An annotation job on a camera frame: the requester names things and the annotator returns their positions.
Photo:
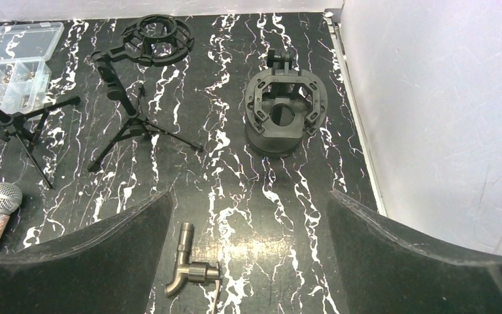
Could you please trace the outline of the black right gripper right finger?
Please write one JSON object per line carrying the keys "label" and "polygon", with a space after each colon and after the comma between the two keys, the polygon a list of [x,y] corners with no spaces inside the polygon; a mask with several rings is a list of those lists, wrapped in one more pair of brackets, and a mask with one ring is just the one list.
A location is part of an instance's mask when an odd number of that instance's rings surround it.
{"label": "black right gripper right finger", "polygon": [[454,245],[334,190],[327,219],[351,313],[502,313],[502,256]]}

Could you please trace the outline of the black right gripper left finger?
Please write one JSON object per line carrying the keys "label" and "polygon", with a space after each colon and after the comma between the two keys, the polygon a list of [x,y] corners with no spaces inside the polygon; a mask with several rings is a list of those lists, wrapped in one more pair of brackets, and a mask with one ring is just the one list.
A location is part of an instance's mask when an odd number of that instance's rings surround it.
{"label": "black right gripper left finger", "polygon": [[169,193],[70,234],[0,253],[0,313],[143,313],[168,232]]}

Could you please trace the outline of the black tripod mic stand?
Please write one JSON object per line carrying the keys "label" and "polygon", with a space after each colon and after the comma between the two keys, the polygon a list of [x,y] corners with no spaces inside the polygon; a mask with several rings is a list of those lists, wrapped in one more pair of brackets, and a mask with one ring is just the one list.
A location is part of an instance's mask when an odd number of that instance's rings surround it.
{"label": "black tripod mic stand", "polygon": [[[81,102],[81,98],[78,96],[69,97],[64,101],[60,101],[53,105],[45,105],[43,108],[38,109],[36,111],[31,111],[29,113],[20,113],[16,112],[13,114],[7,114],[5,111],[0,109],[0,140],[4,142],[8,142],[11,138],[16,138],[27,157],[30,159],[31,163],[34,165],[39,175],[43,179],[44,183],[49,189],[53,189],[53,185],[50,182],[47,175],[45,175],[42,167],[39,165],[38,161],[36,161],[33,155],[33,149],[39,140],[42,129],[47,121],[49,114],[52,111],[55,111],[59,108],[68,106],[68,105],[79,105]],[[38,124],[34,131],[30,131],[25,127],[25,123],[34,117],[39,117]]]}

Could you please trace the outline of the black shock-mount stand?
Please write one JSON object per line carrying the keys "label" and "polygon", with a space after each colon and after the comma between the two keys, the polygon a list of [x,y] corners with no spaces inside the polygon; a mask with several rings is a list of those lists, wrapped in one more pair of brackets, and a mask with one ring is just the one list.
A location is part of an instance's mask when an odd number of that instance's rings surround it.
{"label": "black shock-mount stand", "polygon": [[127,74],[117,72],[117,63],[133,63],[134,69],[167,67],[185,59],[193,50],[195,37],[189,23],[182,18],[151,14],[130,22],[120,34],[115,46],[96,50],[91,54],[93,66],[101,77],[109,100],[119,103],[125,112],[120,130],[102,151],[89,163],[88,171],[97,172],[114,146],[134,137],[151,139],[154,135],[167,135],[203,152],[201,144],[157,125],[144,113],[141,101],[146,95],[145,79],[131,75],[134,81],[125,87],[122,79]]}

